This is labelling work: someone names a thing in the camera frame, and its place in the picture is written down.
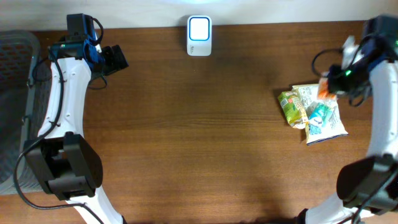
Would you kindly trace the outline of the orange small packet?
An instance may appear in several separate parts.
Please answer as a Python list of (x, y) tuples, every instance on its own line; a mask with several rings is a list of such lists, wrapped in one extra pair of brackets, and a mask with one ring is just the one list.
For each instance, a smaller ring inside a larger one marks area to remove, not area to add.
[(328, 89), (328, 72), (323, 72), (318, 82), (317, 98), (319, 100), (337, 100), (337, 96)]

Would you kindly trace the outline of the teal tissue pack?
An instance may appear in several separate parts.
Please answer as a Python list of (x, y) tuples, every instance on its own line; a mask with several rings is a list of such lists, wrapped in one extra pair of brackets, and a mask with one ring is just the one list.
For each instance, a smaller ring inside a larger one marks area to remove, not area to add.
[(309, 124), (318, 128), (324, 128), (331, 118), (334, 108), (324, 103), (312, 103)]

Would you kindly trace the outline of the yellow snack bag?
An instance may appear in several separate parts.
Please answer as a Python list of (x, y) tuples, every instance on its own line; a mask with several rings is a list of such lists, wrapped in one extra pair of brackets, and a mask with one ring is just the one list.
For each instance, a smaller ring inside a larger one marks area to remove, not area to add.
[(324, 128), (312, 126), (308, 122), (305, 128), (307, 137), (306, 144), (308, 146), (318, 142), (348, 135), (348, 132), (345, 130), (340, 118), (337, 100), (319, 100), (317, 98), (318, 84), (294, 85), (292, 90), (298, 93), (308, 118), (311, 114), (312, 103), (324, 103), (334, 108), (333, 114)]

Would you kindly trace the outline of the green tea carton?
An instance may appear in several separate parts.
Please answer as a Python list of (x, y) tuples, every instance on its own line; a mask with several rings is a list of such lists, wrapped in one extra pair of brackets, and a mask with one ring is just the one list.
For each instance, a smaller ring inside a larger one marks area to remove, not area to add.
[(278, 96), (278, 101), (288, 124), (295, 129), (305, 129), (308, 124), (308, 117), (298, 93), (283, 91)]

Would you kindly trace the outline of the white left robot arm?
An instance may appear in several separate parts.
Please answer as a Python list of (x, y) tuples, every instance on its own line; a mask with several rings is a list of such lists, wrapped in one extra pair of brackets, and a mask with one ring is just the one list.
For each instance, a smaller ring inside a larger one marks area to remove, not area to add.
[(51, 87), (47, 111), (35, 140), (25, 142), (19, 159), (25, 159), (42, 190), (56, 196), (60, 205), (41, 210), (75, 208), (87, 223), (125, 223), (107, 197), (100, 156), (85, 140), (83, 112), (86, 91), (97, 78), (129, 65), (118, 45), (101, 47), (100, 22), (87, 14), (67, 16), (68, 34), (48, 48)]

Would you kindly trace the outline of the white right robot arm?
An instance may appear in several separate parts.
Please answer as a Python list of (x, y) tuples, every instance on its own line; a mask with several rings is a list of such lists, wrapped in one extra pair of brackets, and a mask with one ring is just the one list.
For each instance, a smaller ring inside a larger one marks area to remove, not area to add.
[(294, 223), (363, 223), (397, 211), (397, 16), (381, 14), (364, 23), (358, 45), (346, 42), (341, 65), (325, 75), (329, 93), (350, 106), (373, 99), (371, 138), (365, 158), (344, 166), (336, 193), (302, 210)]

